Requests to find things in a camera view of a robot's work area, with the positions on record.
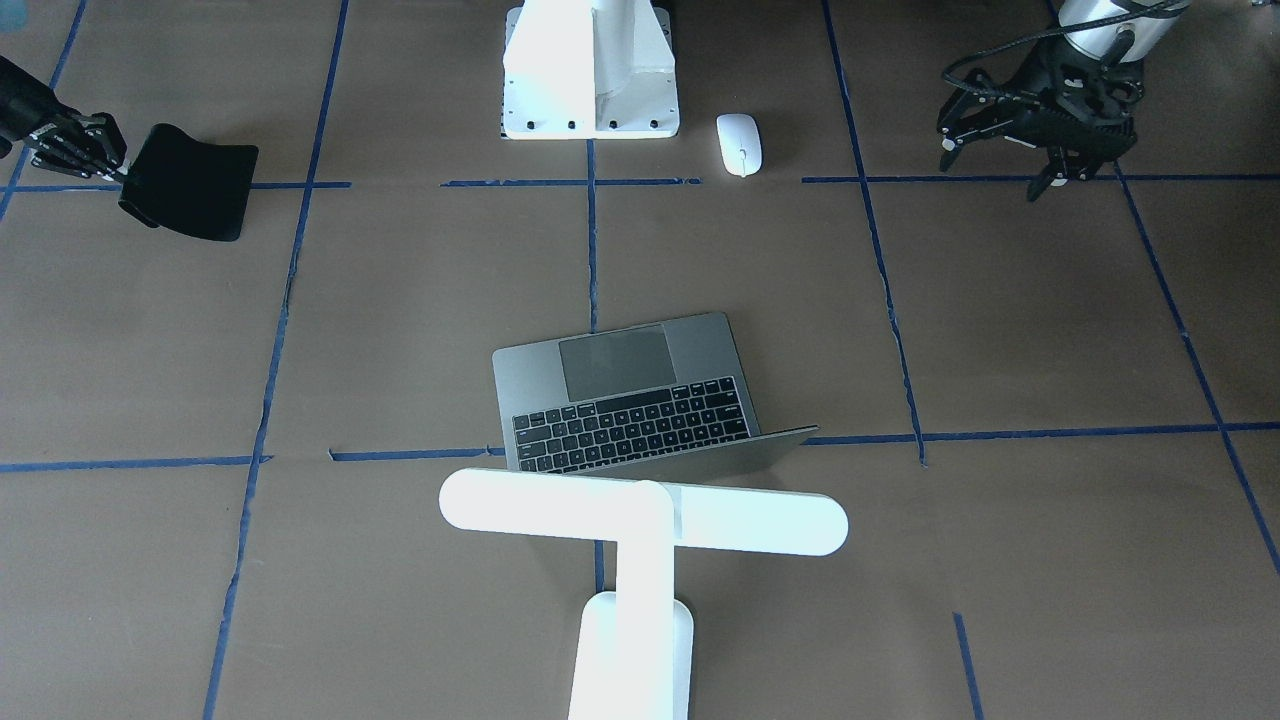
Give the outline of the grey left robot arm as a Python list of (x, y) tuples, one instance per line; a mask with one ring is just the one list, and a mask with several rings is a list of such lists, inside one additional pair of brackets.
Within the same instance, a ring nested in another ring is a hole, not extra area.
[(1005, 138), (1047, 154), (1027, 200), (1091, 181), (1137, 143), (1144, 63), (1188, 1), (1065, 1), (1046, 29), (945, 67), (954, 92), (940, 109), (940, 170), (964, 149)]

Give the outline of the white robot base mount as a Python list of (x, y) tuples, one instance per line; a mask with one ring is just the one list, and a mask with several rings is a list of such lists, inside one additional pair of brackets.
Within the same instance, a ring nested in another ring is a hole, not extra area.
[(666, 1), (525, 1), (506, 14), (500, 133), (513, 141), (678, 133)]

